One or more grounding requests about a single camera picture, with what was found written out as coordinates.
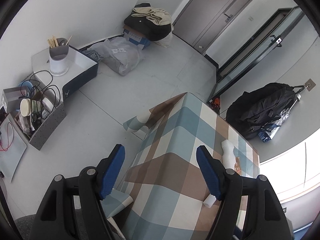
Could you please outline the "white plastic bag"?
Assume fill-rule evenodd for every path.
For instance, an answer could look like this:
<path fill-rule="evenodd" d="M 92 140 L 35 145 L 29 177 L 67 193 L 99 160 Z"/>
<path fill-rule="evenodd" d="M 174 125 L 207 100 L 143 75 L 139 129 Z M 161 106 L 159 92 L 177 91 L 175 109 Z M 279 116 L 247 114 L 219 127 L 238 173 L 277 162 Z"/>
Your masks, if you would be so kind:
<path fill-rule="evenodd" d="M 209 194 L 208 197 L 203 201 L 203 205 L 210 209 L 216 200 L 217 198 L 214 195 Z"/>

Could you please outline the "orange sachet far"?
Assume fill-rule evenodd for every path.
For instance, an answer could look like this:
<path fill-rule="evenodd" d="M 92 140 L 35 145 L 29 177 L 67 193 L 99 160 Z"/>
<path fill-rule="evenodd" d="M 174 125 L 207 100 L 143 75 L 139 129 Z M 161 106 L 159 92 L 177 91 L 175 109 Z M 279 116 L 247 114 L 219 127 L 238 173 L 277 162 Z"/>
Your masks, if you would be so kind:
<path fill-rule="evenodd" d="M 239 174 L 240 176 L 242 175 L 242 170 L 241 170 L 241 165 L 240 165 L 240 158 L 236 157 L 235 158 L 235 165 L 234 165 L 234 170 L 237 174 Z"/>

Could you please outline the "bright window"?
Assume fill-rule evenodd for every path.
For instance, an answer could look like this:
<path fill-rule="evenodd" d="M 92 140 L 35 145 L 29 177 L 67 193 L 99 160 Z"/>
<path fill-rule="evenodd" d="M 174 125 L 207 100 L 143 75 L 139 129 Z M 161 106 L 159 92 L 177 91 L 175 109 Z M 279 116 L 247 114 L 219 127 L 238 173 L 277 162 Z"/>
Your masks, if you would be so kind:
<path fill-rule="evenodd" d="M 260 164 L 279 201 L 288 202 L 319 187 L 319 130 Z"/>

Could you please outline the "silver folded umbrella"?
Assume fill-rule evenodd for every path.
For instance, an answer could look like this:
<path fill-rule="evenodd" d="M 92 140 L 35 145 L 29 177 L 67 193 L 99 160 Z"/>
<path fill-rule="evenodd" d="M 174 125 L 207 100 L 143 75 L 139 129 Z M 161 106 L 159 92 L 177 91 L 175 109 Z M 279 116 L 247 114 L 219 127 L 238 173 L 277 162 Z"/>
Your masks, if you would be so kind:
<path fill-rule="evenodd" d="M 291 109 L 293 106 L 300 101 L 301 94 L 298 93 L 296 95 L 296 99 L 294 103 L 287 109 L 284 109 L 280 112 L 277 120 L 269 122 L 268 124 L 264 125 L 258 132 L 258 137 L 261 139 L 262 142 L 271 141 L 274 136 L 276 135 L 277 131 L 280 129 L 282 124 L 286 121 L 289 117 Z"/>

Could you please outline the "checkered tablecloth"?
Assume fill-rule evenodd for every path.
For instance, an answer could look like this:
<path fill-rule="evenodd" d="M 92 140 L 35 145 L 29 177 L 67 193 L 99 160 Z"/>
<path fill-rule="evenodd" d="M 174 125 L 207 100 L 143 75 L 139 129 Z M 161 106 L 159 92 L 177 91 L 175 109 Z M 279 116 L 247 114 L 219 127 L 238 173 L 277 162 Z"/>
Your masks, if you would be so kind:
<path fill-rule="evenodd" d="M 125 239 L 205 239 L 220 203 L 204 206 L 209 195 L 196 160 L 203 145 L 221 160 L 222 142 L 233 144 L 240 174 L 259 174 L 256 150 L 223 118 L 191 93 L 183 93 L 123 124 L 127 131 L 148 128 L 126 172 L 120 192 L 132 203 L 114 220 Z"/>

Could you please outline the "black backpack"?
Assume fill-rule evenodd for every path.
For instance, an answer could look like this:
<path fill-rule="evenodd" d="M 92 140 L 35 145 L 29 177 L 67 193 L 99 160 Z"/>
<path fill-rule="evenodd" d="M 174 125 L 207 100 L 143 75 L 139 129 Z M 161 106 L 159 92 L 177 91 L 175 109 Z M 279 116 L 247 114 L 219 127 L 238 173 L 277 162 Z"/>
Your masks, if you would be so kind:
<path fill-rule="evenodd" d="M 304 86 L 269 83 L 252 92 L 244 92 L 229 106 L 226 121 L 246 140 L 274 128 L 281 111 L 290 108 Z"/>

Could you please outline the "grey speckled storage box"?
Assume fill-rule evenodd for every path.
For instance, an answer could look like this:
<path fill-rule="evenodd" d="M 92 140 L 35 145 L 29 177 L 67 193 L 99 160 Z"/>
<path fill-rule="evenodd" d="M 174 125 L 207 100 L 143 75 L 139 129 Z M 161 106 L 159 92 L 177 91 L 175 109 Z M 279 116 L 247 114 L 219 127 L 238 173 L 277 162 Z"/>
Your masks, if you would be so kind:
<path fill-rule="evenodd" d="M 52 88 L 37 92 L 32 99 L 26 101 L 31 102 L 31 114 L 23 116 L 18 111 L 14 120 L 27 142 L 40 150 L 66 117 L 65 106 L 60 93 Z"/>

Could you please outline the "white navy box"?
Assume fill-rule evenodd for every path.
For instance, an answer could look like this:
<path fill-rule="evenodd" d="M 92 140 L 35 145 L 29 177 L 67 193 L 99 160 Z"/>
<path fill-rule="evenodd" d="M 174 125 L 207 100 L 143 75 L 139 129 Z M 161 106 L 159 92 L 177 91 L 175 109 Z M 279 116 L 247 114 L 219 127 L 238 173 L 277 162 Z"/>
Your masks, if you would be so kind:
<path fill-rule="evenodd" d="M 83 85 L 97 76 L 99 64 L 70 46 L 66 58 L 68 72 L 62 76 L 51 76 L 49 71 L 49 49 L 31 57 L 33 72 L 44 85 L 55 85 L 57 98 L 66 100 Z"/>

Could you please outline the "black framed glass door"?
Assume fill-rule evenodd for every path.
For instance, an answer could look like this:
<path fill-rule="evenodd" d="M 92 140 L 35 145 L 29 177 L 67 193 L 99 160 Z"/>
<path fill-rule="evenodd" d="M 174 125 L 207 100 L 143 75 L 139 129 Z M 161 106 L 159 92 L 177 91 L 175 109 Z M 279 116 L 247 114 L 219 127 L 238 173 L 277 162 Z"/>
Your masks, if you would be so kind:
<path fill-rule="evenodd" d="M 214 85 L 207 102 L 212 102 L 252 70 L 282 42 L 305 16 L 303 10 L 278 9 L 255 33 L 216 71 Z"/>

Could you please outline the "white grey utensil holder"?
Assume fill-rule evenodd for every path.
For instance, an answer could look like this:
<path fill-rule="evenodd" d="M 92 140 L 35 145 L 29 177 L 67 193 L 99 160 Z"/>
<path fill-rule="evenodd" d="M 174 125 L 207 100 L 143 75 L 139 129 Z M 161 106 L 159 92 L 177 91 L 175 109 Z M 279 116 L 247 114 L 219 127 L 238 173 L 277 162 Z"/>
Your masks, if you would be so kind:
<path fill-rule="evenodd" d="M 69 66 L 67 63 L 69 53 L 69 41 L 65 38 L 48 39 L 49 44 L 49 71 L 52 76 L 65 75 Z"/>

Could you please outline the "grey plastic parcel bag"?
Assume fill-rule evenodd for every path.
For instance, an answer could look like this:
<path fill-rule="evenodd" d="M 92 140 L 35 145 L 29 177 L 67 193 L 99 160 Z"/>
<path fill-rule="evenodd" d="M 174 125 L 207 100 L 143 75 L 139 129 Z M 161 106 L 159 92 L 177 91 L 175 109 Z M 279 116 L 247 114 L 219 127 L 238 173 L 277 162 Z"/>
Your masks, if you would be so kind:
<path fill-rule="evenodd" d="M 94 61 L 103 62 L 121 76 L 127 75 L 145 59 L 141 48 L 124 37 L 98 42 L 83 53 Z"/>

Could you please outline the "blue white cardboard box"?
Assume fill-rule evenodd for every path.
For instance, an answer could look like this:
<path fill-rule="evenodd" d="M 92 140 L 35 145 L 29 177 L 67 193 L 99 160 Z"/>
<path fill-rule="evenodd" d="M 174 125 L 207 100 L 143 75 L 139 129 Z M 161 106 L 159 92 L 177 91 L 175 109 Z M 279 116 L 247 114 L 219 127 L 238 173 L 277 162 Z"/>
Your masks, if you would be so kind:
<path fill-rule="evenodd" d="M 151 44 L 151 41 L 146 37 L 143 37 L 140 34 L 134 33 L 127 29 L 124 29 L 123 35 L 127 41 L 131 42 L 141 50 L 147 48 Z"/>

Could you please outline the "grey entrance door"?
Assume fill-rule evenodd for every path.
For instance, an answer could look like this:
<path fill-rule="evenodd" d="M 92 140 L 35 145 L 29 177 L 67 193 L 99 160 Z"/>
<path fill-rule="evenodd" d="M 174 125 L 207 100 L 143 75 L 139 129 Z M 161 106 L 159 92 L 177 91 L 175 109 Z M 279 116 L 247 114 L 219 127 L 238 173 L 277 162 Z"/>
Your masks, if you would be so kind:
<path fill-rule="evenodd" d="M 252 0 L 191 0 L 174 23 L 174 35 L 203 54 Z"/>

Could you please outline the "beige folded clothes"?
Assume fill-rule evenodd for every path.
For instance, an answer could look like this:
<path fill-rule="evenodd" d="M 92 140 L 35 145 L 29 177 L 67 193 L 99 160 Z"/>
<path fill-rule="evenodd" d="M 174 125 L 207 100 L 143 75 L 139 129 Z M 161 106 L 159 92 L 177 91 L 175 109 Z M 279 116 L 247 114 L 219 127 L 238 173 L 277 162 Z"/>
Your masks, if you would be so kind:
<path fill-rule="evenodd" d="M 133 8 L 132 17 L 145 17 L 155 25 L 172 24 L 171 15 L 163 8 L 154 7 L 138 7 Z"/>

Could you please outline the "wall hook plate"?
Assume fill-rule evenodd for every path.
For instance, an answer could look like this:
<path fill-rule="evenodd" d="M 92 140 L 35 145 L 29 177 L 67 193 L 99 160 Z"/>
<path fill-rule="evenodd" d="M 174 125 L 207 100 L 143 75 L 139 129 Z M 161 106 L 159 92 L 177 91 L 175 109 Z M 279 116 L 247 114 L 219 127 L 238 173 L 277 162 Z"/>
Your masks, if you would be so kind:
<path fill-rule="evenodd" d="M 314 83 L 314 81 L 312 79 L 308 79 L 308 81 L 306 81 L 306 83 L 304 83 L 304 87 L 308 91 L 311 91 L 315 86 L 316 86 L 316 84 Z"/>

